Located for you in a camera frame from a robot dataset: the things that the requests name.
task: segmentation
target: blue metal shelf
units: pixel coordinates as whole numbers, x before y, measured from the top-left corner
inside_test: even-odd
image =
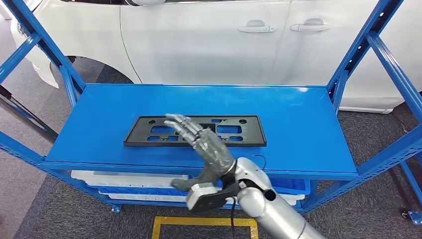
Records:
[[[373,48],[394,84],[422,122],[422,97],[379,37],[403,0],[380,0],[326,86],[164,86],[85,84],[22,0],[3,0],[30,37],[0,66],[0,83],[37,43],[60,70],[73,111],[58,135],[32,125],[54,145],[41,156],[0,132],[0,149],[22,159],[120,211],[122,204],[185,206],[185,203],[113,200],[71,178],[69,170],[197,175],[202,160],[183,147],[124,147],[138,115],[258,115],[267,147],[231,147],[263,167],[270,178],[337,180],[311,194],[295,209],[309,212],[348,190],[401,164],[422,204],[422,192],[405,160],[422,165],[422,124],[355,167],[336,118],[347,79]],[[0,87],[0,105],[29,124],[37,119]]]
[[[88,84],[43,164],[83,164],[94,171],[103,170],[98,163],[113,165],[113,171],[130,165],[131,171],[145,173],[169,173],[171,167],[178,174],[198,175],[204,162],[190,147],[123,146],[139,115],[166,112],[258,115],[267,146],[230,147],[234,157],[250,158],[261,168],[266,161],[272,175],[358,177],[325,87]]]

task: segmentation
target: floor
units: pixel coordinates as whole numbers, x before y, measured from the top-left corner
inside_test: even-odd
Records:
[[[0,62],[14,49],[8,22],[0,20]],[[124,83],[109,67],[80,59],[75,66],[84,79]],[[22,62],[3,85],[53,129],[60,131],[70,108],[63,87],[43,83],[29,62]],[[361,164],[412,128],[416,122],[406,105],[389,115],[340,112],[339,121],[356,164]],[[41,154],[50,144],[0,111],[0,130]],[[2,239],[143,239],[151,238],[155,216],[229,216],[228,210],[192,215],[185,208],[124,206],[120,214],[19,160],[0,154],[0,238]],[[421,170],[409,162],[415,174]],[[306,215],[330,239],[420,239],[420,227],[404,220],[398,208],[421,210],[399,167],[370,180]],[[236,212],[236,217],[245,217]],[[250,238],[248,228],[236,228],[237,238]],[[229,227],[163,226],[161,239],[230,238]],[[259,238],[270,238],[259,227]]]

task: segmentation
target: black plastic bracket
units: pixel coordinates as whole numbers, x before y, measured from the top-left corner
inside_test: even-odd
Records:
[[[210,128],[226,146],[266,146],[258,116],[189,116]],[[166,117],[138,117],[123,141],[125,146],[189,146],[173,128],[164,124]]]

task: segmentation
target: car door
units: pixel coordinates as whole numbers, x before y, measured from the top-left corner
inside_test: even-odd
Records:
[[[326,85],[376,3],[292,0],[268,83]]]
[[[143,83],[265,84],[289,0],[121,7],[121,33]]]

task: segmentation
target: yellow floor marking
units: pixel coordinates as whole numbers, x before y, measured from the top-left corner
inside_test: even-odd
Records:
[[[151,239],[160,238],[160,228],[162,224],[168,225],[191,225],[191,226],[231,226],[230,218],[180,218],[180,217],[160,217],[156,216],[152,229]],[[235,218],[236,227],[250,227],[251,239],[258,239],[258,226],[254,219]]]

